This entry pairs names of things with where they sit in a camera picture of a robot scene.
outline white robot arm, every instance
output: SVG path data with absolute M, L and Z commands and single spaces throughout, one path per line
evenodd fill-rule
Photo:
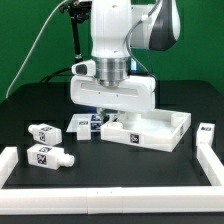
M 92 59 L 72 67 L 73 102 L 118 111 L 152 111 L 155 79 L 130 76 L 130 48 L 164 51 L 176 43 L 179 33 L 175 0 L 147 6 L 132 6 L 130 0 L 93 0 Z

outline black wire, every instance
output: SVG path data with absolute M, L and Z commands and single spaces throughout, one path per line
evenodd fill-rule
M 55 78 L 55 77 L 72 77 L 72 76 L 74 76 L 74 75 L 68 75 L 68 74 L 49 75 L 49 76 L 46 77 L 44 83 L 50 82 L 50 80 Z
M 154 7 L 153 7 L 153 8 L 150 10 L 150 12 L 148 13 L 148 17 L 150 17 L 150 16 L 153 14 L 153 12 L 155 12 L 155 10 L 159 7 L 159 4 L 161 3 L 161 1 L 162 1 L 162 0 L 158 0 L 158 1 L 156 2 L 156 4 L 154 5 Z M 133 53 L 132 53 L 132 51 L 131 51 L 131 47 L 130 47 L 131 34 L 132 34 L 133 31 L 135 30 L 135 28 L 136 28 L 137 26 L 139 26 L 142 22 L 143 22 L 143 21 L 140 20 L 140 21 L 138 21 L 136 24 L 134 24 L 134 26 L 129 30 L 129 32 L 128 32 L 126 38 L 125 38 L 125 42 L 126 42 L 127 51 L 128 51 L 128 53 L 130 54 L 131 58 L 133 58 L 133 59 L 137 62 L 137 64 L 140 65 L 140 67 L 143 68 L 143 70 L 144 70 L 145 72 L 149 73 L 148 70 L 147 70 L 147 68 L 146 68 L 140 61 L 138 61 L 138 59 L 133 55 Z M 155 89 L 152 91 L 152 92 L 155 92 L 155 90 L 156 90 L 156 88 L 157 88 L 157 78 L 156 78 L 153 74 L 149 74 L 149 76 L 151 76 L 151 77 L 153 77 L 153 78 L 155 79 L 156 86 L 155 86 Z
M 58 70 L 58 71 L 52 73 L 51 75 L 44 77 L 43 79 L 40 80 L 40 82 L 46 82 L 46 80 L 47 80 L 49 77 L 55 77 L 55 76 L 57 76 L 57 75 L 60 75 L 60 74 L 63 73 L 63 72 L 67 72 L 67 71 L 71 71 L 71 68 L 63 68 L 63 69 L 60 69 L 60 70 Z

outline green wall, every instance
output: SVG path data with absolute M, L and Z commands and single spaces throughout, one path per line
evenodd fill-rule
M 181 37 L 169 51 L 151 52 L 156 76 L 161 80 L 205 80 L 224 93 L 224 1 L 176 1 L 182 23 Z M 144 4 L 155 0 L 132 2 Z M 59 3 L 59 0 L 0 1 L 0 102 L 44 21 Z M 80 26 L 80 35 L 82 53 L 88 59 L 91 53 L 89 22 Z M 73 52 L 70 18 L 67 13 L 57 13 L 13 91 L 20 85 L 39 82 L 58 69 L 70 67 Z M 146 51 L 135 53 L 150 68 Z

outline black tabletop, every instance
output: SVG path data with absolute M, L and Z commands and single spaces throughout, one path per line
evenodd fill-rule
M 69 83 L 28 84 L 0 105 L 0 150 L 17 146 L 19 162 L 4 189 L 61 187 L 210 186 L 196 159 L 196 131 L 200 122 L 215 123 L 213 149 L 224 156 L 224 97 L 202 81 L 162 81 L 157 108 L 189 112 L 192 124 L 172 153 L 103 141 L 99 133 L 90 141 L 77 141 L 66 133 L 73 114 L 95 113 L 75 105 Z M 76 157 L 74 167 L 58 170 L 30 166 L 26 150 L 36 142 L 30 124 L 46 123 L 62 129 L 63 143 Z M 223 223 L 224 213 L 163 213 L 106 215 L 0 216 L 8 223 Z

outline small white block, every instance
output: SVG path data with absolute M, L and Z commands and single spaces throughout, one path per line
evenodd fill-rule
M 214 130 L 215 124 L 200 123 L 196 136 L 196 146 L 206 143 L 211 146 L 214 138 Z
M 91 140 L 91 126 L 89 119 L 78 119 L 77 140 Z
M 0 189 L 12 173 L 18 162 L 16 147 L 6 147 L 0 155 Z

